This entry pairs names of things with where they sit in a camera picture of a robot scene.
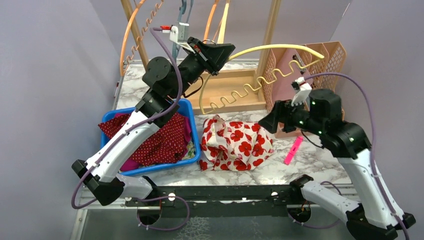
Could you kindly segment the wooden hanger metal hook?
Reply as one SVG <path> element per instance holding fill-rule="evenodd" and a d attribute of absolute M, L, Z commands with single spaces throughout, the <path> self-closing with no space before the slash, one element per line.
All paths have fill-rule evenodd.
<path fill-rule="evenodd" d="M 208 16 L 208 19 L 207 19 L 207 22 L 206 22 L 206 26 L 205 26 L 205 29 L 204 29 L 203 40 L 209 39 L 208 36 L 209 36 L 210 29 L 211 29 L 211 24 L 212 24 L 212 21 L 213 21 L 214 15 L 215 15 L 215 11 L 216 11 L 216 8 L 217 8 L 219 2 L 220 2 L 220 0 L 215 0 L 212 7 L 211 7 L 211 10 L 209 12 L 209 16 Z M 215 34 L 214 34 L 214 37 L 212 38 L 212 40 L 214 41 L 220 33 L 221 33 L 221 22 L 218 24 L 217 30 L 215 31 Z"/>

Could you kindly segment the red poppy print skirt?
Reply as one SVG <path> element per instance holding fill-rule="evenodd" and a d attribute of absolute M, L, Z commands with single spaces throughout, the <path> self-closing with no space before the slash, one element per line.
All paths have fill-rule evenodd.
<path fill-rule="evenodd" d="M 274 152 L 273 139 L 256 122 L 225 121 L 219 115 L 203 122 L 202 171 L 251 171 Z"/>

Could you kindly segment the grey-blue hanger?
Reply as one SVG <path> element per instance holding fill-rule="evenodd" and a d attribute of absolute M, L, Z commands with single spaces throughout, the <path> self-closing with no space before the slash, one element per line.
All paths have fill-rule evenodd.
<path fill-rule="evenodd" d="M 181 0 L 181 6 L 179 7 L 179 14 L 178 14 L 178 17 L 177 17 L 177 22 L 186 23 L 186 24 L 189 23 L 192 8 L 193 8 L 193 5 L 194 5 L 194 0 L 190 0 L 189 2 L 190 2 L 190 4 L 189 4 L 189 9 L 188 9 L 186 19 L 182 20 L 182 17 L 186 13 L 186 10 L 187 10 L 187 0 Z M 177 45 L 176 43 L 173 43 L 172 44 L 172 58 L 175 61 L 177 60 L 179 51 L 180 51 L 180 46 Z"/>

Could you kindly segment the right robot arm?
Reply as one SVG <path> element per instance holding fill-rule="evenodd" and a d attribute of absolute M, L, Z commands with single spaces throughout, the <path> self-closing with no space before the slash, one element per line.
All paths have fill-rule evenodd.
<path fill-rule="evenodd" d="M 319 205 L 344 223 L 357 240 L 394 240 L 398 231 L 415 223 L 389 194 L 370 161 L 372 145 L 363 128 L 342 119 L 341 98 L 330 89 L 315 89 L 309 94 L 309 109 L 291 100 L 278 100 L 271 112 L 259 121 L 269 133 L 278 125 L 286 133 L 296 129 L 317 135 L 348 174 L 359 201 L 350 200 L 322 186 L 308 175 L 290 182 L 289 199 L 300 204 Z"/>

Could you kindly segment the cream plastic hanger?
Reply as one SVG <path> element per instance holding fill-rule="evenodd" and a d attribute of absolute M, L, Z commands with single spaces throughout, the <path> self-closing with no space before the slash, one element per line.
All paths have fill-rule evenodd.
<path fill-rule="evenodd" d="M 226 33 L 226 26 L 227 26 L 227 19 L 228 19 L 230 3 L 231 3 L 231 0 L 225 1 L 225 6 L 224 6 L 221 21 L 220 21 L 218 37 L 217 37 L 217 41 L 216 41 L 218 44 L 223 44 L 224 40 L 225 40 L 225 33 Z"/>

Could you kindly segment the yellow wavy hanger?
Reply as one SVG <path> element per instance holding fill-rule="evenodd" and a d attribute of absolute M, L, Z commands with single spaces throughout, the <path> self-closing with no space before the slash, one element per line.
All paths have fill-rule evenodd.
<path fill-rule="evenodd" d="M 203 115 L 211 114 L 211 113 L 213 113 L 213 112 L 215 112 L 217 110 L 220 110 L 220 109 L 226 107 L 227 105 L 231 105 L 231 104 L 237 102 L 237 100 L 239 100 L 239 99 L 242 99 L 242 98 L 247 97 L 250 93 L 253 93 L 255 91 L 258 91 L 258 90 L 262 89 L 263 88 L 263 84 L 270 85 L 270 84 L 276 82 L 277 81 L 277 76 L 275 75 L 275 72 L 278 72 L 282 77 L 288 77 L 288 76 L 292 75 L 294 73 L 294 68 L 291 66 L 292 63 L 295 63 L 300 69 L 305 69 L 305 68 L 307 68 L 309 66 L 312 66 L 312 65 L 314 65 L 314 64 L 316 64 L 316 63 L 318 63 L 318 62 L 320 62 L 320 61 L 322 61 L 322 60 L 325 59 L 325 56 L 323 54 L 321 54 L 318 51 L 313 50 L 313 49 L 311 49 L 311 48 L 309 48 L 307 46 L 297 45 L 297 44 L 279 43 L 279 44 L 260 45 L 260 46 L 255 46 L 255 47 L 251 47 L 251 48 L 245 49 L 243 51 L 240 51 L 238 53 L 235 53 L 235 54 L 231 55 L 229 57 L 229 59 L 226 61 L 226 63 L 227 62 L 230 62 L 230 61 L 232 61 L 232 60 L 234 60 L 234 59 L 236 59 L 236 58 L 238 58 L 238 57 L 240 57 L 242 55 L 251 53 L 251 52 L 257 52 L 257 51 L 262 51 L 262 50 L 270 50 L 270 49 L 295 49 L 295 50 L 301 50 L 301 51 L 310 53 L 311 55 L 315 56 L 317 59 L 315 61 L 313 61 L 313 62 L 305 65 L 305 66 L 301 66 L 300 63 L 298 61 L 296 61 L 296 60 L 292 60 L 288 64 L 288 66 L 290 68 L 290 72 L 287 73 L 287 74 L 282 73 L 282 71 L 280 69 L 278 69 L 278 68 L 274 68 L 271 71 L 271 75 L 273 77 L 273 79 L 271 81 L 266 80 L 263 76 L 258 76 L 255 79 L 255 82 L 258 84 L 258 87 L 254 88 L 251 84 L 245 83 L 243 85 L 244 94 L 240 94 L 237 90 L 232 90 L 231 93 L 230 93 L 230 96 L 231 96 L 230 99 L 228 99 L 225 96 L 222 96 L 219 99 L 220 102 L 222 103 L 221 106 L 217 105 L 217 103 L 215 103 L 215 102 L 211 102 L 209 104 L 211 110 L 210 111 L 205 111 L 205 108 L 204 108 L 204 105 L 203 105 L 203 95 L 204 95 L 204 91 L 206 89 L 206 85 L 208 84 L 208 81 L 209 81 L 209 79 L 212 76 L 211 74 L 209 74 L 204 79 L 204 82 L 203 82 L 203 84 L 201 86 L 201 89 L 200 89 L 200 92 L 199 92 L 199 101 L 198 101 L 198 104 L 199 104 L 199 109 L 200 109 L 201 113 Z"/>

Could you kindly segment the orange wavy hanger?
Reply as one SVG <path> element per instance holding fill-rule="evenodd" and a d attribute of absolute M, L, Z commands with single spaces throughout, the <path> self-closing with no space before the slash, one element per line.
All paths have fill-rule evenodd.
<path fill-rule="evenodd" d="M 125 75 L 127 69 L 129 68 L 130 62 L 134 59 L 136 53 L 139 54 L 144 67 L 146 67 L 149 62 L 143 40 L 154 17 L 157 15 L 158 10 L 162 7 L 164 0 L 159 0 L 154 5 L 153 10 L 150 12 L 145 21 L 145 25 L 142 28 L 139 28 L 136 17 L 145 2 L 146 0 L 140 0 L 139 2 L 134 0 L 135 7 L 133 8 L 129 0 L 121 0 L 121 5 L 127 19 L 127 25 L 123 35 L 119 57 L 119 73 L 121 77 Z M 131 47 L 130 54 L 126 55 L 127 43 L 130 39 L 130 35 L 132 35 L 134 45 Z"/>

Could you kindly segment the lemon print skirt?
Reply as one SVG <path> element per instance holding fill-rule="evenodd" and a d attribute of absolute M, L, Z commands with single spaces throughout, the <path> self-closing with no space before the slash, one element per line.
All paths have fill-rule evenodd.
<path fill-rule="evenodd" d="M 182 160 L 192 159 L 195 154 L 195 145 L 192 141 L 189 141 L 186 146 L 185 155 L 183 156 Z"/>

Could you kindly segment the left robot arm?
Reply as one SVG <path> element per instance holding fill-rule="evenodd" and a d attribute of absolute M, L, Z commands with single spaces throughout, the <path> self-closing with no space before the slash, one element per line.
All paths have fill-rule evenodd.
<path fill-rule="evenodd" d="M 142 80 L 149 89 L 128 120 L 92 157 L 72 164 L 79 185 L 85 185 L 102 206 L 126 197 L 138 198 L 147 206 L 155 203 L 153 181 L 122 175 L 121 166 L 175 115 L 181 96 L 202 73 L 216 76 L 235 50 L 231 43 L 208 44 L 194 37 L 187 45 L 187 56 L 181 63 L 162 56 L 148 62 Z"/>

